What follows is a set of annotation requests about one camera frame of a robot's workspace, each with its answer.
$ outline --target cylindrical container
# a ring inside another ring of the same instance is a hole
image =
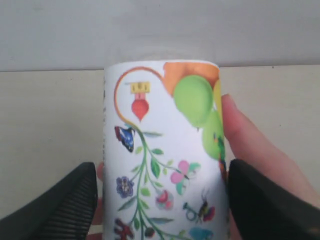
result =
[[[104,240],[227,237],[210,9],[188,0],[108,1]]]

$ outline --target green balloon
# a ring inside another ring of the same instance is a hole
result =
[[[198,75],[182,78],[174,88],[173,99],[176,108],[196,128],[205,124],[214,104],[210,83]]]
[[[225,160],[224,130],[216,110],[210,112],[202,130],[205,152],[215,160]]]

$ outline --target paper label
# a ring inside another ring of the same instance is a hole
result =
[[[219,68],[196,60],[113,65],[104,112],[104,239],[226,239]]]

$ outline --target yellow balloon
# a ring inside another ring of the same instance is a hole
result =
[[[219,118],[221,120],[221,124],[223,123],[222,119],[222,103],[221,103],[221,83],[220,79],[218,79],[213,87],[213,101],[215,103],[216,109],[219,114]]]

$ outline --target beige desk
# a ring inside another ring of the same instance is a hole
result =
[[[81,162],[101,161],[103,76],[102,70],[0,73],[0,218]],[[320,66],[223,68],[221,79],[222,91],[320,193]]]

